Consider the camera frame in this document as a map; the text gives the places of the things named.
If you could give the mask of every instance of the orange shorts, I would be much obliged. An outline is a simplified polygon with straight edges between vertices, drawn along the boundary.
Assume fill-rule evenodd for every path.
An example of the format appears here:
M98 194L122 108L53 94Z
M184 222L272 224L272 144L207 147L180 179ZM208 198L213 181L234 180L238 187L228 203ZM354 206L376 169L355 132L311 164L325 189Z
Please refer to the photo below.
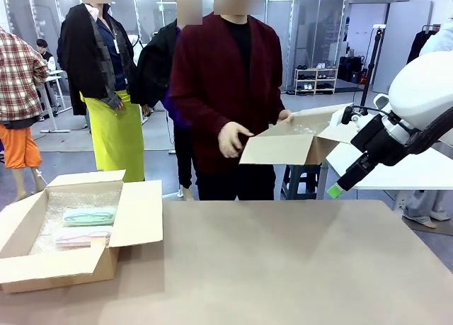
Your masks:
M11 130L0 124L0 139L5 147L6 168L39 167L40 150L31 137L30 128Z

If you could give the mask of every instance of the man's right hand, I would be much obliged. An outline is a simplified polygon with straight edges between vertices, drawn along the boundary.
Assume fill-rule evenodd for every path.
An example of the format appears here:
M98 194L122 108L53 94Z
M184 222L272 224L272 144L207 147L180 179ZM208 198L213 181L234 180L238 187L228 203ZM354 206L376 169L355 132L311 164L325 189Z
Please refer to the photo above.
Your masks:
M239 156L239 150L242 149L242 143L239 141L239 133L245 136L253 136L247 128L236 122L228 122L219 133L220 152L226 158L235 158Z

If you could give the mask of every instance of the black pole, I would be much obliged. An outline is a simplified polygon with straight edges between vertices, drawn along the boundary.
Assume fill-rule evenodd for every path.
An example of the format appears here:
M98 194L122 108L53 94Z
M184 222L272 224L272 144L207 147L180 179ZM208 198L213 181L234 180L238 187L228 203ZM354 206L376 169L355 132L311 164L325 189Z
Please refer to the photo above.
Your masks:
M373 53L371 55L371 60L369 61L369 66L368 66L367 82L365 83L365 87L363 89L362 100L360 100L360 105L362 107L365 106L365 102L367 101L369 84L371 83L373 69L375 66L374 62L376 61L377 49L379 47L379 41L381 40L381 36L382 36L382 29L377 29L376 37L374 38ZM360 113L362 115L368 115L367 109L361 109Z

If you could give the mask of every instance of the maroon jacket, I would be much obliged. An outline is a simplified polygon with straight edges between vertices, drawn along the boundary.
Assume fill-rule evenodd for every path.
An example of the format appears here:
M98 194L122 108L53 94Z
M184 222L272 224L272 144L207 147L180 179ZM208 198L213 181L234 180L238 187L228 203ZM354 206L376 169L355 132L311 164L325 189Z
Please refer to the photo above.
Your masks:
M183 29L176 45L170 97L189 123L200 172L221 173L238 159L225 159L218 135L237 122L257 135L285 109L280 99L282 51L275 31L252 16L250 90L239 48L223 19L211 13L202 25Z

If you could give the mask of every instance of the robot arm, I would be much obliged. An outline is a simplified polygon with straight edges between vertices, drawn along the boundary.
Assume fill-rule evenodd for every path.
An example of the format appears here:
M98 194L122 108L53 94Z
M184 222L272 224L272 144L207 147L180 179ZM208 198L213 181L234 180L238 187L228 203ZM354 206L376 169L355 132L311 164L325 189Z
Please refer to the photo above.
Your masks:
M378 164L394 166L438 140L453 144L451 73L440 72L442 64L451 62L453 52L433 52L408 64L394 79L389 96L375 98L373 110L379 114L374 117L356 113L354 108L359 107L345 109L341 122L353 121L359 127L351 143L362 155L329 190L333 198L354 187Z

